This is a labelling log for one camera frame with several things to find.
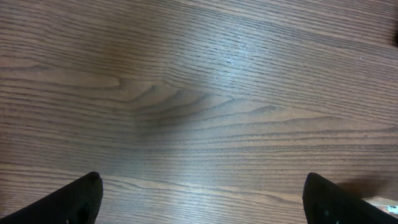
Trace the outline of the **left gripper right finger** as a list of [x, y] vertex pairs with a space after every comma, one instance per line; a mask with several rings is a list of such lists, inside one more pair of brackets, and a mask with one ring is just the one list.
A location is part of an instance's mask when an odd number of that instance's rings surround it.
[[316, 173], [307, 175], [303, 209], [308, 224], [397, 224], [397, 218]]

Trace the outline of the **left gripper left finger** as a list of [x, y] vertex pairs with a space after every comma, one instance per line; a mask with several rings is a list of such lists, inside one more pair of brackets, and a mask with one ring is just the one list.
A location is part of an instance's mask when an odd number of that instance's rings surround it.
[[1, 218], [1, 224], [94, 223], [103, 198], [103, 181], [90, 172], [46, 197]]

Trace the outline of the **beige snack bag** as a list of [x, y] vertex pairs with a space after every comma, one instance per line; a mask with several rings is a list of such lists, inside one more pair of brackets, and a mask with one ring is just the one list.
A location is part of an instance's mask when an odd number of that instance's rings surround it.
[[398, 201], [388, 199], [388, 198], [382, 198], [382, 197], [370, 197], [370, 198], [363, 198], [363, 200], [378, 209], [382, 210], [383, 212], [386, 212], [390, 215], [397, 216], [397, 206], [398, 206]]

